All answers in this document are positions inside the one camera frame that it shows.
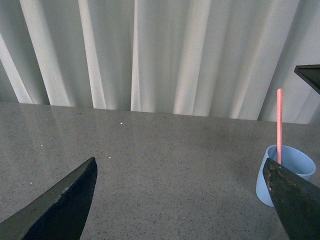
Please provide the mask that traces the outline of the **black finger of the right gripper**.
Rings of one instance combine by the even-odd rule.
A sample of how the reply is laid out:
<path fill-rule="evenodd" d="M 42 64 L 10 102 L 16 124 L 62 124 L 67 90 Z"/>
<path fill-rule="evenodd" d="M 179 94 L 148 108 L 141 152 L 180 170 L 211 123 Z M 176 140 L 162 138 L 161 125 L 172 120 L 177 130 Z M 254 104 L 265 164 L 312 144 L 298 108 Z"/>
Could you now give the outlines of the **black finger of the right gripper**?
<path fill-rule="evenodd" d="M 294 72 L 303 79 L 312 89 L 320 94 L 320 65 L 297 65 Z"/>

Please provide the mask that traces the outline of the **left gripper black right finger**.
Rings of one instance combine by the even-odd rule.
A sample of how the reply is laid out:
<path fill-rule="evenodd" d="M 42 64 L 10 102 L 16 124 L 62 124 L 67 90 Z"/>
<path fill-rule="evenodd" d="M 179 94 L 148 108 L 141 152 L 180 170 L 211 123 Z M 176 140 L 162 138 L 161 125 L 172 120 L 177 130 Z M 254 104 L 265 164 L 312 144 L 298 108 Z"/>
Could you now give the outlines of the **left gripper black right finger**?
<path fill-rule="evenodd" d="M 285 173 L 267 159 L 264 178 L 279 220 L 291 240 L 320 238 L 320 188 Z"/>

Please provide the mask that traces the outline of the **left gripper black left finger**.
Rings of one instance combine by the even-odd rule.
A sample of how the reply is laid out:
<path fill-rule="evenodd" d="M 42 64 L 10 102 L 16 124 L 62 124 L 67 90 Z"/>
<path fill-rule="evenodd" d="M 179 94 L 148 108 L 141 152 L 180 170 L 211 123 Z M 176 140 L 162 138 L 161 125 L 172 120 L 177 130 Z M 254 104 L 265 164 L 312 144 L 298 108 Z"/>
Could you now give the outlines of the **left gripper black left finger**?
<path fill-rule="evenodd" d="M 98 167 L 91 157 L 0 224 L 2 240 L 79 240 L 91 208 Z"/>

